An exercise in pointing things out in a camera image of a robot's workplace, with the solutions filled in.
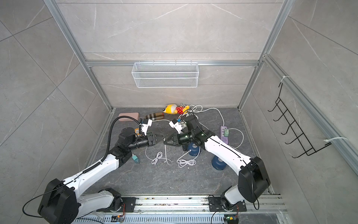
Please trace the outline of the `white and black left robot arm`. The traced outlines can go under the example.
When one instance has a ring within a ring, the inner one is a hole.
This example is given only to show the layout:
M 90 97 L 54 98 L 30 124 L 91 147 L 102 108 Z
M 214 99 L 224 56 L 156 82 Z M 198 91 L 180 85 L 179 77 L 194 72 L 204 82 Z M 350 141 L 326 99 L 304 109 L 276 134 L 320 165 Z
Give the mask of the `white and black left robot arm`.
M 45 192 L 39 195 L 41 202 L 37 218 L 44 219 L 50 224 L 71 224 L 77 218 L 98 209 L 120 209 L 123 203 L 121 194 L 112 188 L 92 195 L 85 196 L 83 193 L 130 160 L 133 157 L 133 150 L 153 146 L 158 142 L 156 135 L 147 131 L 153 123 L 151 119 L 128 119 L 137 123 L 139 133 L 132 127 L 124 128 L 113 148 L 110 147 L 111 142 L 107 142 L 102 159 L 71 177 L 49 182 Z

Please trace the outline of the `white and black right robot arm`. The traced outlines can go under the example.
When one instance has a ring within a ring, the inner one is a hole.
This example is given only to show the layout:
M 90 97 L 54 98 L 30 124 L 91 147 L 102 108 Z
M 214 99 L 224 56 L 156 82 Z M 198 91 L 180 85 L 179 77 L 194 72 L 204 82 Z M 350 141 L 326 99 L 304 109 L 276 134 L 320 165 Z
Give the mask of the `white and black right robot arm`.
M 251 158 L 226 144 L 214 132 L 203 128 L 194 115 L 181 121 L 173 119 L 170 127 L 176 130 L 164 140 L 165 145 L 188 147 L 194 143 L 222 160 L 237 175 L 238 183 L 221 194 L 223 209 L 231 210 L 238 202 L 255 203 L 271 185 L 264 162 L 259 157 Z

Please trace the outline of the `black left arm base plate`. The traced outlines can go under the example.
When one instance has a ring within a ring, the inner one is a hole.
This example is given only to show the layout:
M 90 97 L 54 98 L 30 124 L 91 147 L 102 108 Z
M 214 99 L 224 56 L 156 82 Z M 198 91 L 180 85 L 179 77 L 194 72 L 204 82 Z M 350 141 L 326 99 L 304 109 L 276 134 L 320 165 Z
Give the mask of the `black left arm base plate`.
M 116 198 L 114 202 L 108 208 L 97 210 L 97 212 L 134 212 L 136 197 L 122 197 L 121 199 Z

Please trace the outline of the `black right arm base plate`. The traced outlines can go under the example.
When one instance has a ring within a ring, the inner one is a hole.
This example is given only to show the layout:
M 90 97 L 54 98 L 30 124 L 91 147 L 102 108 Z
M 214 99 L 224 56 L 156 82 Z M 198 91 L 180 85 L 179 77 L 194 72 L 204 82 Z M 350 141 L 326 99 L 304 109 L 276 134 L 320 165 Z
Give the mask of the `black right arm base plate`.
M 238 211 L 246 212 L 247 207 L 245 201 L 239 201 L 236 204 L 230 204 L 225 198 L 215 197 L 213 195 L 208 196 L 208 205 L 211 212 L 215 211 Z

